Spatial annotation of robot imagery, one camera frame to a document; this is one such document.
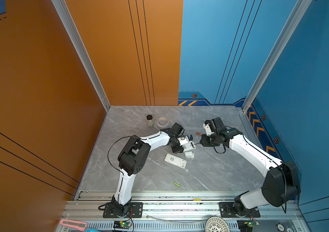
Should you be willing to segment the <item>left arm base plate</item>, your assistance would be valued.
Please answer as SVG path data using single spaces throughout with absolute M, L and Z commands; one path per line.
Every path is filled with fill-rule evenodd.
M 143 212 L 142 202 L 129 202 L 125 205 L 107 203 L 103 218 L 141 218 Z

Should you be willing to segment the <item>small white remote control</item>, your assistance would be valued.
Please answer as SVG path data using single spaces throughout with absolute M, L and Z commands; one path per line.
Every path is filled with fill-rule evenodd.
M 183 144 L 182 147 L 183 147 L 184 152 L 190 152 L 190 151 L 196 149 L 196 145 L 194 144 L 193 141 L 189 141 L 189 142 Z

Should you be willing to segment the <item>small white battery cover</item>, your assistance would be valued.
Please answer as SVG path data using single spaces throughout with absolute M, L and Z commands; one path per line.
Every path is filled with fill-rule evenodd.
M 193 151 L 187 151 L 184 153 L 184 155 L 186 158 L 190 158 L 190 159 L 193 159 L 195 157 L 195 154 Z

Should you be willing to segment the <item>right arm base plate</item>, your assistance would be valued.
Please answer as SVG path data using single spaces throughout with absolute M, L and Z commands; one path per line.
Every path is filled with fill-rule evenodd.
M 260 218 L 261 214 L 257 207 L 246 209 L 243 205 L 234 202 L 220 202 L 220 215 L 222 218 Z

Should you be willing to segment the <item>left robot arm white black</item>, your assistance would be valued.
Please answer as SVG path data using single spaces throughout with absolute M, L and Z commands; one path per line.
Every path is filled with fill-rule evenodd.
M 118 155 L 120 179 L 115 194 L 112 197 L 110 205 L 124 217 L 130 210 L 132 199 L 132 188 L 136 175 L 144 167 L 148 155 L 151 151 L 171 146 L 173 149 L 180 148 L 178 139 L 183 136 L 183 127 L 174 123 L 171 128 L 165 128 L 159 132 L 146 137 L 132 135 L 129 137 L 126 145 Z

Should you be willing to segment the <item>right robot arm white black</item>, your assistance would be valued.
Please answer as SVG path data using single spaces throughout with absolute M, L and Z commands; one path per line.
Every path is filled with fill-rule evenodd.
M 206 120 L 203 127 L 206 132 L 201 136 L 202 146 L 222 146 L 224 149 L 229 148 L 237 152 L 265 178 L 260 188 L 247 191 L 235 198 L 232 212 L 238 217 L 245 217 L 260 206 L 285 207 L 287 201 L 300 195 L 298 170 L 292 161 L 283 162 L 263 151 L 241 131 L 225 126 L 221 118 Z

